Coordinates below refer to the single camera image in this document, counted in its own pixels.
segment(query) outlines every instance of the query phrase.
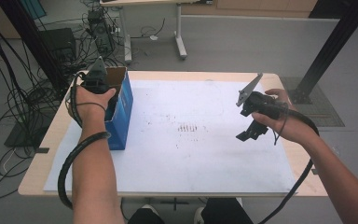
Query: white desk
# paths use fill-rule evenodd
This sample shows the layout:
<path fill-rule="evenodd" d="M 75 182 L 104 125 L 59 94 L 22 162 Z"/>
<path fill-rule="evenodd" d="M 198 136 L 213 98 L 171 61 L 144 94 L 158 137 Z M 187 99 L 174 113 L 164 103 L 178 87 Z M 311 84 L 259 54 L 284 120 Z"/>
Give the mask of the white desk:
<path fill-rule="evenodd" d="M 156 5 L 156 4 L 176 4 L 177 13 L 176 13 L 176 31 L 174 32 L 176 44 L 179 49 L 179 55 L 182 59 L 187 57 L 185 45 L 182 40 L 182 31 L 181 31 L 181 14 L 182 14 L 182 3 L 192 3 L 196 0 L 116 0 L 111 2 L 102 2 L 102 7 L 116 7 L 118 9 L 118 13 L 121 21 L 121 29 L 124 37 L 124 60 L 126 63 L 130 63 L 132 61 L 131 55 L 131 38 L 127 33 L 127 27 L 125 22 L 125 12 L 124 6 L 134 6 L 134 5 Z"/>
<path fill-rule="evenodd" d="M 140 72 L 130 71 L 130 80 L 216 80 L 216 81 L 239 81 L 249 82 L 255 78 L 256 74 L 246 73 L 195 73 L 195 72 Z M 278 76 L 265 74 L 260 81 L 265 90 L 272 88 L 282 89 L 282 83 Z M 46 154 L 36 154 L 33 162 L 23 178 L 19 187 L 19 193 L 22 195 L 48 196 L 57 195 L 57 192 L 44 191 L 46 180 L 51 169 L 58 146 L 62 141 L 71 118 L 69 117 L 65 105 L 61 105 L 56 117 L 52 121 L 48 132 L 41 144 L 41 147 L 48 147 Z M 310 157 L 300 145 L 282 140 L 284 150 L 289 160 L 289 164 L 294 173 L 295 179 L 301 175 Z M 326 196 L 324 186 L 317 175 L 309 174 L 304 183 L 298 189 L 297 196 Z M 131 196 L 144 196 L 143 194 L 132 194 Z"/>

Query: concrete floor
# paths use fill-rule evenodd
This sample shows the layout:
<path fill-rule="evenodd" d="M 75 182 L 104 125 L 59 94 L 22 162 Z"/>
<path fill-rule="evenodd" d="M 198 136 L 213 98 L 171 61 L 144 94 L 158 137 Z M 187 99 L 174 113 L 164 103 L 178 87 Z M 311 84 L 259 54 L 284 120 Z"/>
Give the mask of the concrete floor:
<path fill-rule="evenodd" d="M 172 37 L 174 21 L 167 20 L 158 41 L 133 39 L 130 70 L 266 72 L 282 77 L 303 77 L 334 29 L 337 21 L 255 19 L 240 17 L 192 17 L 182 20 L 188 57 L 182 60 Z M 21 51 L 19 40 L 10 41 Z M 20 84 L 27 78 L 16 64 Z M 358 176 L 358 29 L 327 69 L 319 86 L 338 112 L 345 127 L 322 128 L 321 136 Z M 8 90 L 0 75 L 0 116 L 7 110 Z M 0 124 L 0 159 L 8 151 L 3 146 L 14 119 Z M 22 175 L 4 180 L 0 195 L 18 187 Z M 254 222 L 261 221 L 281 198 L 243 198 L 243 207 Z M 190 199 L 189 205 L 159 203 L 161 199 L 125 199 L 127 217 L 144 203 L 155 206 L 169 224 L 192 223 L 195 210 L 203 203 Z M 0 223 L 70 223 L 72 212 L 58 197 L 24 197 L 14 193 L 0 199 Z M 340 223 L 326 197 L 293 198 L 270 223 Z"/>

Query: cardboard box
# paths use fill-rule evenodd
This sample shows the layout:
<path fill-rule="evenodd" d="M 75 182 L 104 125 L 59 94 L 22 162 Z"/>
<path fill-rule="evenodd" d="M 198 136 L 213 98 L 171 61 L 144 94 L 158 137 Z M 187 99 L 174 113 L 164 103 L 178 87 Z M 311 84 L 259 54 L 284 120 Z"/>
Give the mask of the cardboard box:
<path fill-rule="evenodd" d="M 105 127 L 111 133 L 108 139 L 110 150 L 124 150 L 130 126 L 132 110 L 132 91 L 126 67 L 107 67 L 107 83 L 116 88 L 116 106 L 112 113 L 105 117 Z"/>

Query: white board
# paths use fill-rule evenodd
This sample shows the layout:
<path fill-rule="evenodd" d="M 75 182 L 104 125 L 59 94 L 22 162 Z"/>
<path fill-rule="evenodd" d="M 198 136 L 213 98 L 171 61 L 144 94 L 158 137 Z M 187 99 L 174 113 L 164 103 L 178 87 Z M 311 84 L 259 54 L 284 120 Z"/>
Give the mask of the white board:
<path fill-rule="evenodd" d="M 257 141 L 235 136 L 252 122 L 235 104 L 247 83 L 131 82 L 133 106 L 126 149 L 112 151 L 117 190 L 123 193 L 285 193 L 294 185 L 282 143 L 272 130 Z M 72 121 L 44 190 L 57 190 L 62 164 L 76 146 Z M 72 171 L 66 188 L 72 188 Z"/>

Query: table leg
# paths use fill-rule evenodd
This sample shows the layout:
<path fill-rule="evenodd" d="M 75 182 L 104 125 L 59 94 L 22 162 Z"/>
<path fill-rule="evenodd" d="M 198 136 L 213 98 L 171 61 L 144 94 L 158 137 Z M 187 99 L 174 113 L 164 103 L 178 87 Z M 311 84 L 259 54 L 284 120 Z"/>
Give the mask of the table leg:
<path fill-rule="evenodd" d="M 121 30 L 123 32 L 123 39 L 124 39 L 124 61 L 126 63 L 131 63 L 131 61 L 132 61 L 131 38 L 130 38 L 130 35 L 127 34 L 124 8 L 118 7 L 117 9 L 118 9 L 118 14 L 120 15 Z"/>
<path fill-rule="evenodd" d="M 183 40 L 182 40 L 182 34 L 181 34 L 181 27 L 182 27 L 182 22 L 181 22 L 181 14 L 182 14 L 182 7 L 180 4 L 176 4 L 177 5 L 177 15 L 176 15 L 176 31 L 174 32 L 175 34 L 175 39 L 176 39 L 176 44 L 178 46 L 179 49 L 179 54 L 182 57 L 182 59 L 185 59 L 187 57 L 187 53 L 186 53 L 186 49 L 185 49 L 185 45 L 183 44 Z"/>

